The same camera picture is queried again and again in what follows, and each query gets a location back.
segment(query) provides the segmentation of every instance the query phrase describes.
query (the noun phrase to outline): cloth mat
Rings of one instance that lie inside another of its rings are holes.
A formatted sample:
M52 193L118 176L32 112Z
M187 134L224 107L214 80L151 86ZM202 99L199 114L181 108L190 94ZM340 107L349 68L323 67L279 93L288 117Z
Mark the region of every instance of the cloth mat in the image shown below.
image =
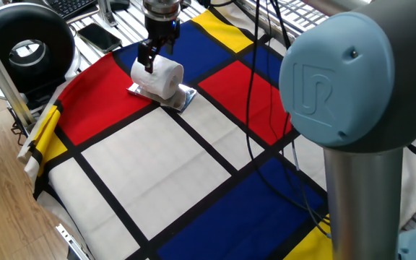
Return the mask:
M93 258L331 259L331 242L307 211L267 188L256 169L296 201L285 171L296 187L302 178L310 206L328 214L321 149L290 123L284 131L282 55L267 35L246 128L253 35L245 28L214 9L181 25L174 54L161 54L182 64L183 83L199 91L182 115L126 91L137 45L57 89L19 159L38 203L77 230ZM305 175L290 162L295 138ZM404 166L403 220L416 210L416 157Z

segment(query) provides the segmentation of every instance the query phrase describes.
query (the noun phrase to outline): red square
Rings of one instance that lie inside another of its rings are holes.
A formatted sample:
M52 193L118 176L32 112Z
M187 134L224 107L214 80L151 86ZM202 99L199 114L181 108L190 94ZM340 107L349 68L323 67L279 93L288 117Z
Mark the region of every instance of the red square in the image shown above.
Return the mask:
M199 84L217 102L229 110L236 118L246 122L246 99L248 97L248 86L251 70L236 61L225 67L218 73ZM272 91L272 117L269 125L269 112L271 109ZM283 109L280 93L275 87L255 74L253 78L253 89L250 100L250 122L249 127L254 133L261 137L267 144L272 145L277 141L275 134L280 139L283 136L286 112ZM292 126L289 122L287 132Z
M61 93L59 126L78 145L150 104L130 95L133 84L109 53L78 75Z

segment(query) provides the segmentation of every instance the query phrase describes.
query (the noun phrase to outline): yellow fabric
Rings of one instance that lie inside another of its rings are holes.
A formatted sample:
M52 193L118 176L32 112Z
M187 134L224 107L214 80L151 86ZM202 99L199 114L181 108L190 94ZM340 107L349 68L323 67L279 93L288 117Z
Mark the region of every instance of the yellow fabric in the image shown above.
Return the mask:
M330 232L327 224L320 225L325 232ZM284 260L332 260L332 240L315 227Z
M33 138L34 143L36 144L40 138L40 136L43 134L44 130L46 129L46 126L48 125L49 121L51 120L53 114L57 111L57 105L53 105L51 109L49 109L48 114L44 118L44 121L41 122L40 128L38 129L38 132L36 133L35 137Z
M66 152L64 143L57 137L55 133L53 133L51 136L51 141L48 145L48 149L43 154L43 161L41 162L40 169L38 170L38 177L43 174L44 165L47 162L54 159L55 157L58 157L64 152Z
M56 134L54 134L54 129L56 128L60 117L61 113L57 110L57 106L53 105L33 139L36 150L43 155L43 161L38 170L38 176L43 174L44 165L49 160L52 160L66 151L65 145Z
M201 25L211 36L236 53L253 43L238 28L221 22L210 11L200 14L192 21Z

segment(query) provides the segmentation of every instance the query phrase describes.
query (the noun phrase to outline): paper towel roll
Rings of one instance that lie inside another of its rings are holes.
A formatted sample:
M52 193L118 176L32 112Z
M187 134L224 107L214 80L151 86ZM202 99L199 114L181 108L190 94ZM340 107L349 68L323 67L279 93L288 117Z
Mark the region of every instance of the paper towel roll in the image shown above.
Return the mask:
M162 99L171 98L184 76L184 68L175 61L156 55L153 61L153 73L145 71L144 65L134 61L131 68L133 82L144 90L159 95Z

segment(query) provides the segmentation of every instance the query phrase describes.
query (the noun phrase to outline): smartphone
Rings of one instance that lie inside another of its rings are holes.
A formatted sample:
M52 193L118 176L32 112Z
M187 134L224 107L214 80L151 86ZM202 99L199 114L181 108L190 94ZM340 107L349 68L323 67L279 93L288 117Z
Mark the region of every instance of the smartphone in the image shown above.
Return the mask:
M107 30L95 23L92 23L78 31L81 39L98 48L103 53L111 52L121 45L121 40Z

